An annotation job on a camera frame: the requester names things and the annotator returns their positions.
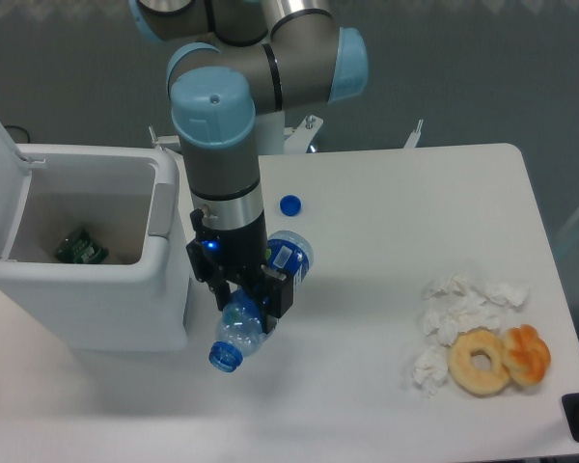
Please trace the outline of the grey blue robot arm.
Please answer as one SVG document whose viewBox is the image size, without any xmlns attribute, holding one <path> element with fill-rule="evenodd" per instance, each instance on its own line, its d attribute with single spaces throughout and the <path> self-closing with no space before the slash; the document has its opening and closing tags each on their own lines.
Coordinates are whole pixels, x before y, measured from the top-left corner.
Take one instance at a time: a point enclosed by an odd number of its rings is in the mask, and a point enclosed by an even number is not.
<svg viewBox="0 0 579 463">
<path fill-rule="evenodd" d="M 187 253 L 219 307 L 240 286 L 270 332 L 293 302 L 291 275 L 266 261 L 256 119 L 360 95 L 360 33 L 325 1 L 133 1 L 140 32 L 183 40 L 166 70 L 193 211 Z"/>
</svg>

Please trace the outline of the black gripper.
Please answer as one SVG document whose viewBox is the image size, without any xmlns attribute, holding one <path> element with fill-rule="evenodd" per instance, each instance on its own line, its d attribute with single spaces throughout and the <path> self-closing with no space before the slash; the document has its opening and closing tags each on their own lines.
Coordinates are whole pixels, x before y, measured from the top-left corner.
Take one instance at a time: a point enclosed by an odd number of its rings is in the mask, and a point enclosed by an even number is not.
<svg viewBox="0 0 579 463">
<path fill-rule="evenodd" d="M 267 235 L 265 215 L 251 224 L 234 230 L 219 231 L 204 224 L 200 208 L 190 213 L 195 238 L 187 246 L 195 278 L 208 285 L 219 312 L 231 302 L 230 283 L 241 286 L 258 303 L 268 292 L 272 279 L 263 273 Z M 268 310 L 262 312 L 262 331 L 271 334 L 278 318 Z"/>
</svg>

